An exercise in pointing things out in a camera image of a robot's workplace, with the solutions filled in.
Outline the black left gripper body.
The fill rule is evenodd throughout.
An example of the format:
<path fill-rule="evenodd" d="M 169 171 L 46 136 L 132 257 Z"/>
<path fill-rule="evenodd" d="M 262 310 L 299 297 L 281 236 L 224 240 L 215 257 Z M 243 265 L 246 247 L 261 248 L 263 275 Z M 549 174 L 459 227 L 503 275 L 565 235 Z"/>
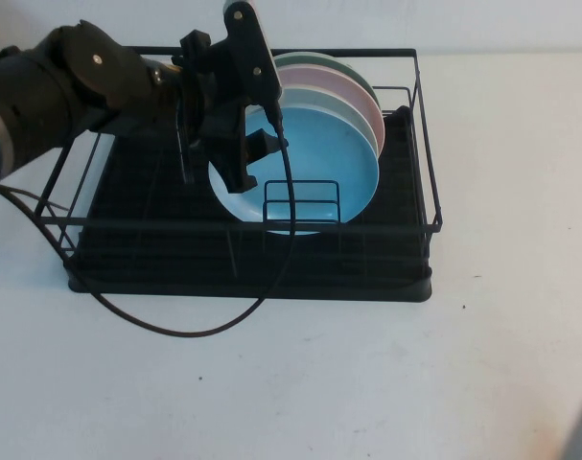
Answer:
<path fill-rule="evenodd" d="M 205 138 L 245 138 L 245 104 L 249 98 L 226 39 L 214 43 L 193 30 L 180 39 L 180 102 L 176 126 L 186 150 Z"/>

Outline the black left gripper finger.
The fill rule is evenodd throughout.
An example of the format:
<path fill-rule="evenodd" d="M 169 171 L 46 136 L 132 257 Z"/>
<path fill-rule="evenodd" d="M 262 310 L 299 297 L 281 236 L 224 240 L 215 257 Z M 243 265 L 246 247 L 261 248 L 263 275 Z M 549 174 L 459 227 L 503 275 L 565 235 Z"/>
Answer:
<path fill-rule="evenodd" d="M 247 172 L 245 138 L 212 138 L 207 140 L 207 155 L 230 194 L 242 194 L 257 185 Z"/>
<path fill-rule="evenodd" d="M 257 130 L 245 137 L 246 162 L 255 163 L 266 156 L 281 150 L 277 136 L 264 130 Z"/>

